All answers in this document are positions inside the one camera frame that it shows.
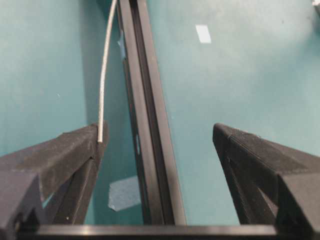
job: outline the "black frame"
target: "black frame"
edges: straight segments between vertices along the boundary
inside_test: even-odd
[[[123,64],[143,219],[146,224],[185,225],[146,0],[120,0],[118,18],[126,46]]]

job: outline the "light blue tape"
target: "light blue tape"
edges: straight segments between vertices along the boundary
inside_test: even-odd
[[[139,182],[137,176],[132,176],[112,182],[109,188],[108,207],[121,211],[141,203]]]
[[[120,47],[121,59],[124,60],[126,58],[126,48],[125,48],[125,35],[124,31],[121,30],[120,39],[118,41],[118,45]]]

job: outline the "blue tape piece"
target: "blue tape piece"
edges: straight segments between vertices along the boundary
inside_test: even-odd
[[[124,60],[127,56],[126,56],[126,48],[125,48],[125,35],[124,35],[124,31],[122,30],[120,33],[120,39],[118,41],[118,45],[120,47],[121,60]]]

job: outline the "metal wire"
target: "metal wire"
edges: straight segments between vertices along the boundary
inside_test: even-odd
[[[117,0],[112,0],[108,23],[106,27],[104,52],[100,76],[100,92],[99,92],[99,116],[98,116],[98,143],[103,142],[103,126],[104,126],[104,103],[105,103],[105,80],[108,63],[108,53],[110,45],[110,36],[112,30],[112,24],[114,21],[114,15],[116,11]]]

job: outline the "teal floor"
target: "teal floor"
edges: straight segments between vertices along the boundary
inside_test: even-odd
[[[237,224],[213,125],[320,155],[320,18],[311,0],[147,3],[187,223]]]
[[[98,121],[98,92],[111,1],[0,0],[0,156]],[[136,165],[117,18],[106,77],[104,154],[87,224],[142,224],[141,206],[108,208],[110,183]]]
[[[97,121],[110,2],[0,0],[0,156]],[[147,2],[187,223],[238,224],[213,125],[320,155],[320,18],[311,0]],[[137,174],[119,38],[115,18],[87,224],[143,223],[140,205],[108,208],[110,183]]]

